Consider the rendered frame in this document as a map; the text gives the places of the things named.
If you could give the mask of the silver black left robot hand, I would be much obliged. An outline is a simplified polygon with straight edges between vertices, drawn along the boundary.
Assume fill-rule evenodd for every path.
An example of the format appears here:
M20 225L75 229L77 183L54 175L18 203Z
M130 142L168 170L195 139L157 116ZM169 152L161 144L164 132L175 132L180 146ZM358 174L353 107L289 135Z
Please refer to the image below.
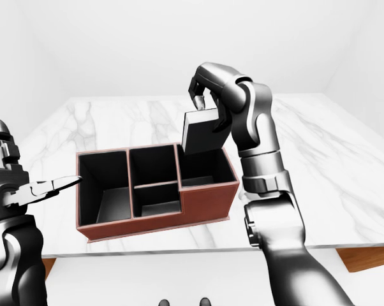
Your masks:
M7 125L0 120L0 220L26 213L26 205L46 200L82 181L80 176L31 182L18 163L20 152Z

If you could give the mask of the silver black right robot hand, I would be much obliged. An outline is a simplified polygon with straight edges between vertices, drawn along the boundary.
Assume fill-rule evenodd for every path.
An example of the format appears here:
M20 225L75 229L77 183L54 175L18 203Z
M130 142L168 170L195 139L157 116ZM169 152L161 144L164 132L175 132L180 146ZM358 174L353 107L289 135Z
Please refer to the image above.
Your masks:
M253 82L232 67L205 62L197 67L188 89L199 111L205 109L206 89L218 109L214 131L230 127L240 157L279 150L271 116L272 92L268 86Z

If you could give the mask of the black book with white pages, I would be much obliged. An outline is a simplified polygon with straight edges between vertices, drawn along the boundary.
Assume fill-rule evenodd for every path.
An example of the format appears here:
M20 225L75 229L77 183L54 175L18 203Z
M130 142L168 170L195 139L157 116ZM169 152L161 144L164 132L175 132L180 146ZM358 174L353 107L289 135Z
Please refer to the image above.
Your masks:
M182 136L185 155L220 149L224 145L230 130L213 132L217 120L216 108L185 113Z

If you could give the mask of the red-brown desk caddy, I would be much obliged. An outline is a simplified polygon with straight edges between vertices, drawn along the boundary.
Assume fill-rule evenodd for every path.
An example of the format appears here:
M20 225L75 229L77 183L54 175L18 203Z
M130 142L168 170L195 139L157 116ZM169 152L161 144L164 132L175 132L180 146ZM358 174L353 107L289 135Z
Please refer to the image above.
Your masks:
M90 242L228 219L239 180L225 149L178 143L79 152L76 228Z

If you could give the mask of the wooden table leg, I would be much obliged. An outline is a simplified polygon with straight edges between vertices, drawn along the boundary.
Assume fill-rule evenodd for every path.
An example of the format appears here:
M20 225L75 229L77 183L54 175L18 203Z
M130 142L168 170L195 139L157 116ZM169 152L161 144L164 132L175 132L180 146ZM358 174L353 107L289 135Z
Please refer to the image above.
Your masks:
M384 247L337 248L336 251L351 273L384 265Z
M55 261L56 261L56 258L43 258L42 259L42 262L45 266L45 280L47 280L47 278L48 278L48 276L52 270L52 267L55 264Z

